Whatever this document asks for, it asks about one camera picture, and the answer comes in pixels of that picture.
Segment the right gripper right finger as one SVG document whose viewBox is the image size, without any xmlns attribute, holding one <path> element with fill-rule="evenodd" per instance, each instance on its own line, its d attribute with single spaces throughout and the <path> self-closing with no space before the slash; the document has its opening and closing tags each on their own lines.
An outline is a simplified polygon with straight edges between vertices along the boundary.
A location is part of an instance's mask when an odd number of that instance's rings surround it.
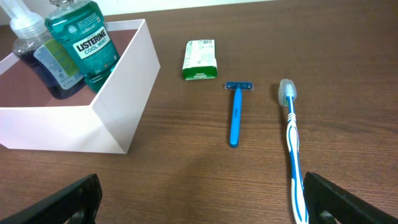
<svg viewBox="0 0 398 224">
<path fill-rule="evenodd" d="M 397 218 L 383 212 L 314 172 L 303 181 L 309 222 L 397 224 Z"/>
</svg>

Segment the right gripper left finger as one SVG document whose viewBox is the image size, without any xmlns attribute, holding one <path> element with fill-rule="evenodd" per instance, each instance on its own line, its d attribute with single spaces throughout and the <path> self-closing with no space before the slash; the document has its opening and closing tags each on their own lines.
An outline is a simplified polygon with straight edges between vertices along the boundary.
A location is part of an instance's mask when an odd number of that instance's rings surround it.
<svg viewBox="0 0 398 224">
<path fill-rule="evenodd" d="M 1 220 L 1 223 L 95 224 L 103 193 L 96 174 L 72 183 L 51 196 Z"/>
</svg>

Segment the purple soap pump bottle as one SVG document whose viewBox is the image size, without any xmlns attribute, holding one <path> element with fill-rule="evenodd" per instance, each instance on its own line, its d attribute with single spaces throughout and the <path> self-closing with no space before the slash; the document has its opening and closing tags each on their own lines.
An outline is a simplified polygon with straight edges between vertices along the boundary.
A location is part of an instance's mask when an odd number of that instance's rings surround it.
<svg viewBox="0 0 398 224">
<path fill-rule="evenodd" d="M 84 74 L 62 44 L 45 26 L 42 16 L 32 12 L 22 0 L 1 0 L 17 36 L 12 53 L 28 65 L 42 80 L 53 97 L 63 100 L 84 86 Z"/>
</svg>

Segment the green mouthwash bottle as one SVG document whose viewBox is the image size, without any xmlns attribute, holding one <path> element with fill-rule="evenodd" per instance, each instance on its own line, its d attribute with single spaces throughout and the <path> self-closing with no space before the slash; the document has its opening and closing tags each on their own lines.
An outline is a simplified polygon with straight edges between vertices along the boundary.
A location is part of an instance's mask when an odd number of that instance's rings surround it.
<svg viewBox="0 0 398 224">
<path fill-rule="evenodd" d="M 67 50 L 89 88 L 97 93 L 120 56 L 104 25 L 104 16 L 92 0 L 50 0 L 56 9 L 45 26 Z"/>
</svg>

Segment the green white soap box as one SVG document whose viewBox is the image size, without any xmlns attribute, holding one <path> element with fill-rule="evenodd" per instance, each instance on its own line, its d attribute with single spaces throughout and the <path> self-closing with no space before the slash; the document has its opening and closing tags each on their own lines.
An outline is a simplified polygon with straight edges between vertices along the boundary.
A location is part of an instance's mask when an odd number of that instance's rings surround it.
<svg viewBox="0 0 398 224">
<path fill-rule="evenodd" d="M 182 74 L 186 81 L 214 79 L 218 76 L 215 40 L 204 39 L 187 42 Z"/>
</svg>

